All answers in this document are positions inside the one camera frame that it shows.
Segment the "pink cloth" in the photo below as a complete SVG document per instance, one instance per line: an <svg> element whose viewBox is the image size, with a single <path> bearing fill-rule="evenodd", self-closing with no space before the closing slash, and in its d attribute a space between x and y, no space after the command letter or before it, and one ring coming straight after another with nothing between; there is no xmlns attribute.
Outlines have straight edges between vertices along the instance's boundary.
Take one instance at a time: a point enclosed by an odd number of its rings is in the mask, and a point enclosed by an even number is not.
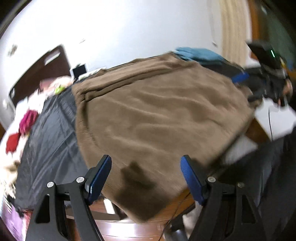
<svg viewBox="0 0 296 241"><path fill-rule="evenodd" d="M40 81L40 83L39 83L40 91L47 90L50 87L51 83L54 82L55 80L56 80L56 78L48 78L48 79Z"/></svg>
<svg viewBox="0 0 296 241"><path fill-rule="evenodd" d="M20 121L21 135L25 135L30 131L31 126L35 123L37 117L38 112L35 110L28 110L27 113L25 113L23 119Z"/></svg>

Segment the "brown towel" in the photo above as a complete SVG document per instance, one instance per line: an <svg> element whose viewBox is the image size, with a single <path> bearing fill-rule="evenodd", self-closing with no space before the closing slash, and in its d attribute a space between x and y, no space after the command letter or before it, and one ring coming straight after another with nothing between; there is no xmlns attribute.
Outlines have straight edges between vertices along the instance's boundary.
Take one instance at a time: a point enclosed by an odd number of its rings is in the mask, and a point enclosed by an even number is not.
<svg viewBox="0 0 296 241"><path fill-rule="evenodd" d="M229 78L173 53L102 70L72 91L85 162L112 157L102 193L136 221L186 188L183 155L211 164L253 114Z"/></svg>

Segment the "white wall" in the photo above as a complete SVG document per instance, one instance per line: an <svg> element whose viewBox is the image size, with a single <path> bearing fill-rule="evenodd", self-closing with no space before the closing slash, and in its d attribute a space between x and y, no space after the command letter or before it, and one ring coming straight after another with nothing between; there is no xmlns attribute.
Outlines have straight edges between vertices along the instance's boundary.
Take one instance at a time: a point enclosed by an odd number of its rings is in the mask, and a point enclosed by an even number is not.
<svg viewBox="0 0 296 241"><path fill-rule="evenodd" d="M2 107L9 89L59 44L64 45L72 67L86 63L88 70L178 46L221 53L220 18L218 0L33 0L0 39L0 121L5 128L11 122L11 112ZM13 44L17 50L8 57Z"/></svg>

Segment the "blue towel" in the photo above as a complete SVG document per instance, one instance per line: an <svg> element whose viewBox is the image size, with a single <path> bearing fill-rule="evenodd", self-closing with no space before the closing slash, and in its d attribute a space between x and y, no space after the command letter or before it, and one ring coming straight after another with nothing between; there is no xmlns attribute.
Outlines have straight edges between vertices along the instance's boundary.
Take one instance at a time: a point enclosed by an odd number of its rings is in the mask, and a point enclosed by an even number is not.
<svg viewBox="0 0 296 241"><path fill-rule="evenodd" d="M221 55L205 48L179 47L176 48L175 54L183 60L194 60L199 62L201 65L221 64L221 62L225 61Z"/></svg>

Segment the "white sheet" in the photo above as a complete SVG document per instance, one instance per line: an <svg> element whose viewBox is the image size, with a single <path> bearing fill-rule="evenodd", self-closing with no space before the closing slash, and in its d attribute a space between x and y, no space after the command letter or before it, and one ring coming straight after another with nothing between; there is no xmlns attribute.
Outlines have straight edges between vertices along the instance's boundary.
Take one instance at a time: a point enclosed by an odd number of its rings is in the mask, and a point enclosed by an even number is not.
<svg viewBox="0 0 296 241"><path fill-rule="evenodd" d="M14 153L6 154L6 143L11 134L19 130L21 119L25 113L30 110L36 110L40 114L43 109L44 101L48 96L44 93L38 93L36 90L29 98L21 100L16 106L15 118L7 129L0 143L0 193L5 196L15 197L15 187L13 183L17 178L17 166L20 163L22 152L28 139L28 135L21 136L17 149Z"/></svg>

